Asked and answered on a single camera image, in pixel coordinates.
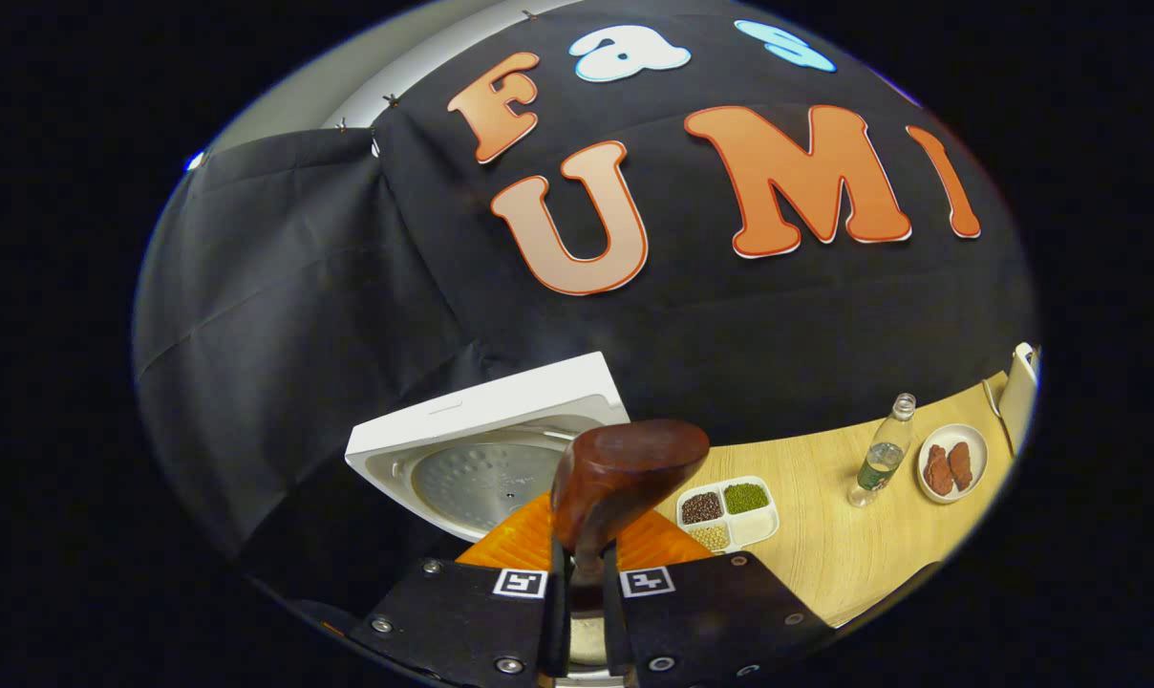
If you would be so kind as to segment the brown wooden spoon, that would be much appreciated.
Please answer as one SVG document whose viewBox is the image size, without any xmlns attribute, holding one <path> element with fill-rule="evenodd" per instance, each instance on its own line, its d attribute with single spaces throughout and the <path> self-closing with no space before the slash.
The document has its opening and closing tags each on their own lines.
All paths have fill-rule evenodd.
<svg viewBox="0 0 1154 688">
<path fill-rule="evenodd" d="M 602 613 L 605 576 L 644 540 L 639 530 L 709 457 L 705 431 L 684 419 L 639 419 L 582 432 L 550 487 L 552 537 L 571 564 L 569 606 Z"/>
</svg>

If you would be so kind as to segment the white divided bean tray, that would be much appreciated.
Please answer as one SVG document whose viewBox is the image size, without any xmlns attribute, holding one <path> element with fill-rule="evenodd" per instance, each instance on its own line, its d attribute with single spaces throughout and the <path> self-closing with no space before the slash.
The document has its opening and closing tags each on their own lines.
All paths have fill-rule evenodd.
<svg viewBox="0 0 1154 688">
<path fill-rule="evenodd" d="M 759 476 L 737 476 L 682 492 L 674 521 L 705 548 L 729 553 L 778 534 L 777 502 Z"/>
</svg>

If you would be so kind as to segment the clear plastic water bottle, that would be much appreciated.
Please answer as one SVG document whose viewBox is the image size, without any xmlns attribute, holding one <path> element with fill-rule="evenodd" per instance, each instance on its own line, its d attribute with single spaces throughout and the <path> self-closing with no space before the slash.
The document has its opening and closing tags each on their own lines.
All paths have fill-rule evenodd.
<svg viewBox="0 0 1154 688">
<path fill-rule="evenodd" d="M 875 431 L 865 450 L 855 486 L 847 495 L 848 504 L 872 504 L 879 493 L 894 479 L 913 442 L 913 417 L 916 414 L 916 397 L 909 392 L 902 392 L 896 398 L 890 414 Z"/>
</svg>

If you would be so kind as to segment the white rice cooker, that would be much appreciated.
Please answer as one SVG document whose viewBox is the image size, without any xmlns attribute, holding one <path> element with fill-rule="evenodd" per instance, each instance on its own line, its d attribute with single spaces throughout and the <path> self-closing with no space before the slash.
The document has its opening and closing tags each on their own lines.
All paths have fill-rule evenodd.
<svg viewBox="0 0 1154 688">
<path fill-rule="evenodd" d="M 345 459 L 395 504 L 477 543 L 550 489 L 582 432 L 629 419 L 604 354 L 591 353 L 359 422 Z"/>
</svg>

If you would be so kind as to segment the white toaster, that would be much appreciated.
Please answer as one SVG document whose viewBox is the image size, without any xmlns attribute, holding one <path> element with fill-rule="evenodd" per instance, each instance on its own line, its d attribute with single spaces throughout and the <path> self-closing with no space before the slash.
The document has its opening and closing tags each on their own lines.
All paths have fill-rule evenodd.
<svg viewBox="0 0 1154 688">
<path fill-rule="evenodd" d="M 999 396 L 995 398 L 997 413 L 1010 442 L 1011 453 L 1016 457 L 1022 453 L 1024 444 L 1036 407 L 1039 387 L 1037 347 L 1032 347 L 1022 341 L 1011 356 L 1011 367 L 1007 380 Z"/>
</svg>

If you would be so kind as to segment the white round plate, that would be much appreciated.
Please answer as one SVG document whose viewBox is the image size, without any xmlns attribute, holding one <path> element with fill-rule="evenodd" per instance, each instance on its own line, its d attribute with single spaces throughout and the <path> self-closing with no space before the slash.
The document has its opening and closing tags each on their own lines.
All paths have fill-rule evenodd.
<svg viewBox="0 0 1154 688">
<path fill-rule="evenodd" d="M 930 453 L 931 444 L 941 444 L 947 454 L 950 453 L 953 444 L 958 441 L 965 441 L 966 444 L 971 446 L 972 456 L 972 470 L 974 474 L 971 488 L 965 492 L 951 489 L 947 498 L 936 496 L 935 493 L 926 485 L 926 464 L 928 454 Z M 983 479 L 984 471 L 988 465 L 989 458 L 989 447 L 987 444 L 986 438 L 982 432 L 977 431 L 966 422 L 952 422 L 951 425 L 944 425 L 935 428 L 929 436 L 926 438 L 926 443 L 921 444 L 921 449 L 917 453 L 917 469 L 916 469 L 916 480 L 917 486 L 926 492 L 926 496 L 935 501 L 936 504 L 953 504 L 953 502 L 960 501 L 961 498 L 971 495 L 972 492 L 977 487 L 980 480 Z"/>
</svg>

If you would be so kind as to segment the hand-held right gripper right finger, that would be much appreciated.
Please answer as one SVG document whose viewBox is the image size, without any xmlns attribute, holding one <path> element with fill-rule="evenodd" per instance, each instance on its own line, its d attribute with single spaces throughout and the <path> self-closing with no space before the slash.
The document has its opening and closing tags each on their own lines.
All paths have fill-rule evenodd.
<svg viewBox="0 0 1154 688">
<path fill-rule="evenodd" d="M 602 559 L 605 655 L 627 688 L 763 688 L 834 633 L 755 554 L 715 554 L 657 513 Z"/>
</svg>

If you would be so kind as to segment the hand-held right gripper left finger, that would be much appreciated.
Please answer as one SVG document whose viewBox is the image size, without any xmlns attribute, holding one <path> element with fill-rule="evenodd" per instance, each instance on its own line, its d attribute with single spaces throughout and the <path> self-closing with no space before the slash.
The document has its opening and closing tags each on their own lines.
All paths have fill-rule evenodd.
<svg viewBox="0 0 1154 688">
<path fill-rule="evenodd" d="M 419 559 L 347 631 L 400 670 L 456 688 L 537 688 L 568 670 L 568 575 L 544 493 L 458 559 Z"/>
</svg>

